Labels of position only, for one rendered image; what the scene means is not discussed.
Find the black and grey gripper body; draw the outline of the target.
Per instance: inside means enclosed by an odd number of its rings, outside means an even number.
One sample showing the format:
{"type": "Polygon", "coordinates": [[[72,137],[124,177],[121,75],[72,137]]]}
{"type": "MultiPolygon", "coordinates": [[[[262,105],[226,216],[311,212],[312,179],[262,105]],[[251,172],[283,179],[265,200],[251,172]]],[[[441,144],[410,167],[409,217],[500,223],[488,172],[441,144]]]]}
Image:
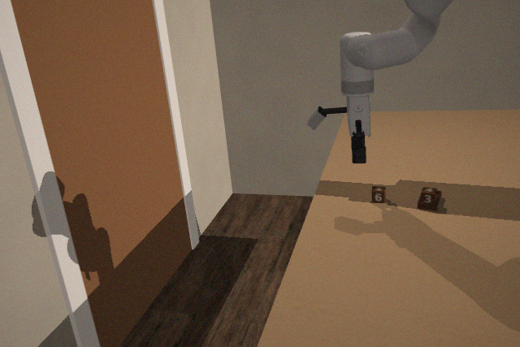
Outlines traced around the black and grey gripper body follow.
{"type": "Polygon", "coordinates": [[[370,93],[361,94],[347,94],[347,116],[349,124],[349,134],[353,137],[353,132],[356,133],[356,120],[362,121],[362,130],[366,136],[371,135],[371,105],[370,105],[370,93]]]}

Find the brown wooden number cube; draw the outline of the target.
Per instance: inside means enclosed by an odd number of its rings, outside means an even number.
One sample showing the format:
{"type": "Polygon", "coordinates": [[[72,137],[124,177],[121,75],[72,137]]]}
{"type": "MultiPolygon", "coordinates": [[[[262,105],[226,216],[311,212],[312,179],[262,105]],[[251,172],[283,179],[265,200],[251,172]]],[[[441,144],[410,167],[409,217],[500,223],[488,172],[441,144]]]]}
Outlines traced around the brown wooden number cube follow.
{"type": "Polygon", "coordinates": [[[381,187],[381,186],[372,187],[372,202],[385,203],[385,187],[381,187]]]}
{"type": "Polygon", "coordinates": [[[421,202],[436,203],[437,189],[423,187],[421,192],[421,202]]]}

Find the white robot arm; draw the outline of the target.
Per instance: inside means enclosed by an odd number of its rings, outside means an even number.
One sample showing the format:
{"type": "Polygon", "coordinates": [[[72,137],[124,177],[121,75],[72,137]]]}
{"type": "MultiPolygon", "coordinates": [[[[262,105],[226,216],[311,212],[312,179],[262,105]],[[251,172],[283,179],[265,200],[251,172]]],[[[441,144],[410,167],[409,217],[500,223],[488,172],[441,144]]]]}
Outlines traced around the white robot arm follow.
{"type": "MultiPolygon", "coordinates": [[[[417,57],[436,35],[440,15],[453,0],[404,1],[413,13],[398,30],[346,33],[340,38],[342,93],[370,93],[374,91],[374,70],[408,63],[417,57]]],[[[347,107],[319,106],[307,125],[315,130],[327,114],[338,113],[347,113],[347,107]]]]}

